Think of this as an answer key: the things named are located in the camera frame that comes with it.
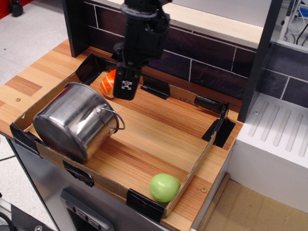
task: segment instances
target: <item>dark brick wall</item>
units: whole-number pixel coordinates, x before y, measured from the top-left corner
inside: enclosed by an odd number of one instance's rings
[[[261,92],[308,108],[307,73],[308,53],[276,44]]]
[[[85,6],[91,46],[113,53],[114,44],[123,41],[126,17],[90,0]],[[162,59],[149,66],[242,100],[255,54],[255,49],[171,26]]]

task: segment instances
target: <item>orange toy fruit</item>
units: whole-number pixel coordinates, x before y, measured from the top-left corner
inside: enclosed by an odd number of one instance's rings
[[[109,98],[114,97],[116,69],[109,72],[101,81],[101,91]]]

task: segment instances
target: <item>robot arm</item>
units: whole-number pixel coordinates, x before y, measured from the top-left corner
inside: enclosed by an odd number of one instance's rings
[[[115,45],[118,56],[114,96],[132,100],[141,67],[151,59],[160,59],[169,31],[169,15],[162,6],[172,0],[125,0],[121,12],[127,16],[123,43]]]

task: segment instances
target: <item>metal pot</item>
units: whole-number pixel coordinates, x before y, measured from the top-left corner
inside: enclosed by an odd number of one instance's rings
[[[86,163],[125,123],[103,96],[76,82],[43,108],[33,120],[40,138],[53,150]]]

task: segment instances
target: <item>screw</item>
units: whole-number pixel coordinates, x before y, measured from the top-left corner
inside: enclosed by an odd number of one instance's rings
[[[34,229],[34,231],[42,231],[42,230],[43,228],[40,225],[36,226]]]

